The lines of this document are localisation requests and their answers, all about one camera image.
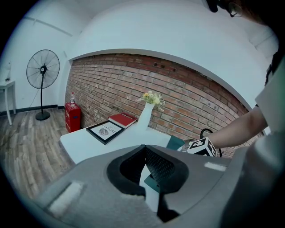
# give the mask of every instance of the framed picture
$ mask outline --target framed picture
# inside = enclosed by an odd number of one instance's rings
[[[93,135],[97,140],[106,145],[113,138],[122,133],[125,129],[110,121],[105,121],[90,127],[86,130]]]

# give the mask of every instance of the baseboard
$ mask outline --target baseboard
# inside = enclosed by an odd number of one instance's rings
[[[45,106],[43,106],[43,109],[52,109],[52,108],[62,109],[62,108],[64,108],[64,106],[58,106],[58,105],[45,105]],[[16,109],[16,113],[18,113],[18,112],[29,112],[29,111],[40,110],[40,109],[41,109],[41,106]],[[0,116],[5,116],[5,115],[7,115],[6,111],[3,111],[0,113]]]

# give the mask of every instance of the glasses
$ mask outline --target glasses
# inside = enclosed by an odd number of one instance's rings
[[[234,17],[234,16],[241,17],[242,16],[242,8],[234,2],[230,2],[228,4],[227,11],[231,17]]]

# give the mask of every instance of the table leg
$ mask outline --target table leg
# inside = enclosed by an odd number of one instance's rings
[[[7,88],[5,88],[5,106],[6,106],[9,124],[12,125],[12,121],[11,121],[11,117],[10,117],[10,111],[9,111],[9,105],[8,105],[8,89]]]
[[[15,84],[13,85],[13,111],[14,114],[16,114],[16,89],[15,89]]]

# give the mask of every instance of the brick wall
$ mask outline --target brick wall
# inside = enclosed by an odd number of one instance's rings
[[[153,110],[149,126],[183,140],[199,139],[201,129],[213,131],[245,114],[246,108],[225,88],[188,67],[163,59],[130,54],[107,54],[73,61],[65,95],[75,93],[82,108],[82,127],[121,112],[139,117],[148,90],[160,92],[164,112]],[[254,137],[244,145],[248,146]],[[232,157],[238,147],[222,150]]]

